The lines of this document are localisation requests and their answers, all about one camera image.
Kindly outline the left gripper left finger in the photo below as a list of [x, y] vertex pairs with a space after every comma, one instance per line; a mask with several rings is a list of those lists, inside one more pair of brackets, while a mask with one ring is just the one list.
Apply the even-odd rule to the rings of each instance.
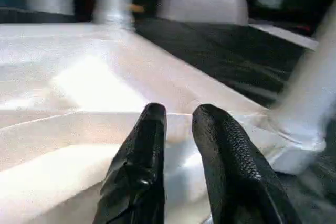
[[164, 222], [165, 140], [166, 109], [149, 103], [109, 166], [94, 223]]

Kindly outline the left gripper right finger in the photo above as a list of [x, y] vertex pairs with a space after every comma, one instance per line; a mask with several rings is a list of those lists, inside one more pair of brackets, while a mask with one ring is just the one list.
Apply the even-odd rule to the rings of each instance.
[[252, 221], [288, 223], [281, 183], [228, 112], [211, 104], [198, 106], [192, 133], [203, 162], [214, 223], [236, 223], [239, 207], [246, 207]]

